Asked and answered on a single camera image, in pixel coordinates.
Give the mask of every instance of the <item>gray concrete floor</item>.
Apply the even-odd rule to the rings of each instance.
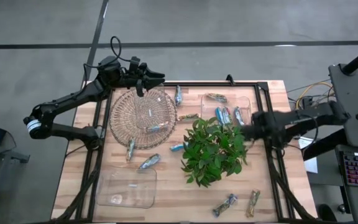
[[[0,44],[90,44],[101,3],[0,0]],[[112,35],[122,42],[358,40],[358,0],[110,0],[99,42]],[[36,104],[78,90],[89,52],[0,50],[0,127],[15,137],[15,150],[31,155],[26,165],[12,164],[0,195],[0,223],[49,219],[67,141],[33,140],[22,119]],[[98,49],[94,63],[107,55],[109,50]],[[133,55],[167,80],[222,80],[230,73],[236,80],[284,80],[291,90],[327,79],[328,66],[353,59],[358,45],[124,49],[122,56]],[[310,94],[326,90],[319,86]],[[56,122],[71,124],[73,116],[69,111]],[[335,129],[324,128],[320,137]],[[312,191],[317,205],[342,203],[337,187],[313,185]]]

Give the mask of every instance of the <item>wooden table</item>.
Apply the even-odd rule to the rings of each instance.
[[[290,111],[284,82],[268,81],[270,97],[274,110]],[[114,100],[123,94],[125,89],[114,92]],[[173,98],[175,89],[166,87],[165,91]],[[246,96],[250,99],[251,111],[257,111],[253,88],[249,87],[182,87],[183,103],[178,107],[178,115],[201,113],[201,97],[205,93],[222,93],[227,96]],[[266,104],[262,96],[264,109]],[[87,103],[78,107],[74,126],[83,127],[93,121],[96,103]],[[185,128],[191,123],[178,123],[173,134],[161,145],[148,150],[135,150],[130,163],[126,162],[126,147],[117,143],[108,129],[104,147],[102,171],[111,167],[139,167],[149,156],[159,153],[161,161],[153,166],[157,171],[157,191],[154,205],[151,208],[127,208],[100,206],[96,203],[94,222],[274,222],[277,221],[273,202],[272,187],[267,168],[266,154],[262,141],[255,142],[247,153],[248,166],[243,165],[240,174],[224,177],[212,183],[208,189],[199,188],[195,183],[186,184],[185,173],[180,169],[181,152],[171,152],[169,147],[183,141]],[[82,145],[80,141],[72,141],[68,151]],[[299,149],[285,149],[285,167],[290,188],[295,197],[313,216],[317,217],[311,194],[308,177]],[[78,193],[81,184],[86,149],[80,149],[65,159],[62,176],[58,186],[52,218],[58,217],[69,206]],[[255,208],[255,217],[247,218],[245,209],[248,205],[252,189],[259,189],[261,196]],[[222,203],[230,193],[238,195],[236,206],[226,210],[219,218],[212,216],[211,210]],[[286,211],[283,193],[280,190],[283,211]],[[84,214],[88,210],[89,197],[85,200]]]

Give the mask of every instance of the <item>round woven basket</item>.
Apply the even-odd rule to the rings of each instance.
[[[130,90],[124,93],[113,104],[109,120],[110,130],[117,142],[124,146],[128,146],[129,140],[134,138],[136,149],[150,149],[163,143],[171,135],[175,129],[177,111],[172,99],[166,93],[160,90],[149,90],[149,94],[153,94],[153,91],[156,91],[154,94],[165,96],[169,121],[162,129],[148,132],[144,128],[140,128],[137,123],[139,117],[137,117],[137,111],[135,109],[135,91],[136,90]]]

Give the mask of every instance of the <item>potted plant leaves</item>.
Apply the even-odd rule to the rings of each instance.
[[[239,127],[232,124],[217,125],[217,118],[209,120],[197,119],[193,129],[187,129],[184,136],[185,151],[183,158],[187,159],[181,169],[188,173],[187,183],[196,182],[198,186],[210,186],[212,182],[222,179],[242,170],[242,163],[247,164],[247,149],[244,146],[244,136]]]

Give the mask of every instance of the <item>transparent plastic tray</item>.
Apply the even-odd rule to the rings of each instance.
[[[113,167],[101,173],[96,201],[98,205],[150,208],[156,181],[153,169]]]
[[[144,96],[137,96],[134,91],[136,126],[139,129],[150,129],[169,124],[170,114],[164,86],[144,90]]]
[[[223,108],[227,107],[230,111],[230,116],[233,120],[234,125],[239,125],[237,122],[236,116],[234,114],[234,108],[237,106],[240,107],[242,120],[244,124],[250,124],[251,122],[251,103],[246,96],[238,97],[226,97],[227,102],[221,103],[218,102],[206,95],[201,99],[201,118],[210,119],[216,116],[215,109],[217,107]]]

